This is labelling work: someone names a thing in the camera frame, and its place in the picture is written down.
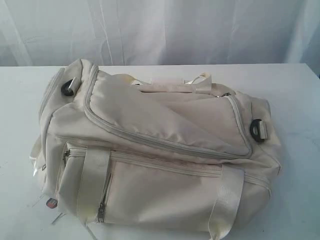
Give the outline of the cream duffel bag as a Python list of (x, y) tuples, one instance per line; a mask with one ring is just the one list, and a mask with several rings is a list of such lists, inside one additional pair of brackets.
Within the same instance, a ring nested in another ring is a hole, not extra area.
[(268, 101), (212, 83), (143, 82), (86, 59), (43, 95), (30, 160), (44, 194), (89, 223), (208, 232), (268, 203), (281, 143)]

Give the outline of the white backdrop curtain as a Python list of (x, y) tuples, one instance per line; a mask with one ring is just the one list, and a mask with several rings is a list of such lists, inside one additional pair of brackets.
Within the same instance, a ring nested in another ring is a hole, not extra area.
[(306, 63), (317, 0), (3, 0), (2, 66)]

